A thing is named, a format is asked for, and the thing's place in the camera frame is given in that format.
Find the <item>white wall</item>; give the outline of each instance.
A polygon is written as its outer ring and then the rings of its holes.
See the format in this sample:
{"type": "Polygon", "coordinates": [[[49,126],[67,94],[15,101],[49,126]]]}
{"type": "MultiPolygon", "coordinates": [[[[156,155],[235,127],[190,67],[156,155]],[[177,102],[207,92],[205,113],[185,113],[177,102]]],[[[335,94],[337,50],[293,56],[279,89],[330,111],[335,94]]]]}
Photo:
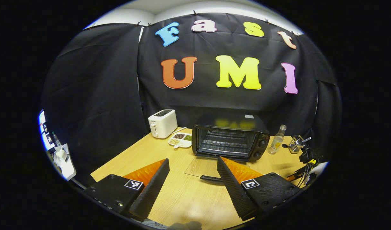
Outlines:
{"type": "MultiPolygon", "coordinates": [[[[137,0],[134,3],[142,2],[142,5],[147,4],[150,0],[137,0]]],[[[109,13],[103,15],[101,18],[91,23],[87,27],[108,24],[108,23],[132,23],[137,24],[140,22],[140,25],[147,26],[147,23],[156,23],[165,19],[170,19],[173,17],[178,17],[182,15],[188,15],[194,13],[193,10],[197,13],[232,13],[239,14],[244,16],[253,17],[256,19],[266,20],[274,25],[285,28],[289,31],[293,31],[295,34],[303,34],[303,32],[293,23],[289,22],[287,19],[283,18],[278,13],[264,7],[253,7],[240,3],[233,2],[216,2],[216,1],[202,1],[189,4],[183,4],[176,6],[177,3],[174,3],[170,9],[164,10],[163,12],[154,15],[144,10],[139,9],[128,9],[129,4],[118,7],[109,13]]]]}
{"type": "Polygon", "coordinates": [[[262,10],[256,7],[232,2],[199,2],[177,6],[173,9],[166,10],[156,15],[153,23],[182,15],[192,14],[194,13],[193,10],[195,10],[196,13],[232,13],[261,19],[264,21],[268,19],[268,22],[274,25],[280,26],[289,31],[293,30],[295,34],[303,34],[303,32],[297,26],[293,25],[291,22],[266,7],[264,7],[264,10],[262,10]]]}
{"type": "Polygon", "coordinates": [[[148,25],[147,23],[153,22],[153,19],[154,19],[154,15],[152,13],[143,10],[116,8],[108,12],[107,14],[103,15],[98,20],[92,22],[86,28],[91,27],[93,24],[94,26],[109,24],[109,23],[137,24],[140,21],[141,22],[139,25],[147,26],[148,25]]]}

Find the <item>black toaster oven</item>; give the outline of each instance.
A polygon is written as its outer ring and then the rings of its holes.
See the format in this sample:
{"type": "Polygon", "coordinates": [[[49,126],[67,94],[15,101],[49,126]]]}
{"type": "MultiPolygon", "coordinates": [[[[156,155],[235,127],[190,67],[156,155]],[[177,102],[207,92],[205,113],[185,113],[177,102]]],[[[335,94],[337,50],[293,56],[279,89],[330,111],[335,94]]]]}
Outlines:
{"type": "Polygon", "coordinates": [[[192,151],[197,156],[256,161],[269,138],[269,131],[256,115],[206,114],[192,128],[192,151]]]}

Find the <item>blue letter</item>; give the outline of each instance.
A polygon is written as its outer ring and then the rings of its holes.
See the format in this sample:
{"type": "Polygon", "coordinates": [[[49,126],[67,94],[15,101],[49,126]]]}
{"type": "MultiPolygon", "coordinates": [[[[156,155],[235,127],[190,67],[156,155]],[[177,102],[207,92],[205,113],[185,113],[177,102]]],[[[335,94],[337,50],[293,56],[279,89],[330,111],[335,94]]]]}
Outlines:
{"type": "Polygon", "coordinates": [[[163,41],[164,41],[163,46],[164,47],[166,47],[169,44],[178,40],[178,36],[174,37],[172,35],[172,34],[175,34],[175,35],[178,34],[177,28],[173,27],[173,26],[178,26],[178,25],[179,25],[178,22],[173,22],[173,23],[169,24],[168,26],[166,26],[156,32],[156,35],[160,35],[160,37],[163,39],[163,41]]]}

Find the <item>monitor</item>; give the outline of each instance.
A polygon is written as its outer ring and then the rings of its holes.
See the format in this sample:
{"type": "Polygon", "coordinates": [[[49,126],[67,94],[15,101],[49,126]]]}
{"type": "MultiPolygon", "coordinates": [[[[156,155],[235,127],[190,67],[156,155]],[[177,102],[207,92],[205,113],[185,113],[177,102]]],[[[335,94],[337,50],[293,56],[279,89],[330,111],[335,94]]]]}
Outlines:
{"type": "Polygon", "coordinates": [[[45,112],[43,109],[39,113],[38,123],[39,131],[41,132],[41,140],[44,144],[45,150],[53,150],[56,145],[53,136],[49,133],[48,128],[46,126],[45,112]]]}

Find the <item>spice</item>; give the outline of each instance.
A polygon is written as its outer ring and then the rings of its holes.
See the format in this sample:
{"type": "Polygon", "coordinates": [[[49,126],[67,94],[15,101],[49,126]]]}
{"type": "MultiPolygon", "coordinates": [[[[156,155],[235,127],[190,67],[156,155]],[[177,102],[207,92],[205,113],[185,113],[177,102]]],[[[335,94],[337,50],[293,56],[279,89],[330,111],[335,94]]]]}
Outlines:
{"type": "Polygon", "coordinates": [[[186,135],[186,136],[184,137],[184,140],[190,140],[190,141],[191,141],[191,135],[186,135]]]}
{"type": "Polygon", "coordinates": [[[185,135],[184,134],[176,134],[174,138],[182,139],[185,135]]]}
{"type": "Polygon", "coordinates": [[[180,143],[180,141],[179,141],[179,140],[175,140],[175,139],[171,139],[171,140],[169,141],[169,143],[170,143],[170,144],[173,144],[173,145],[177,145],[178,143],[180,143]]]}

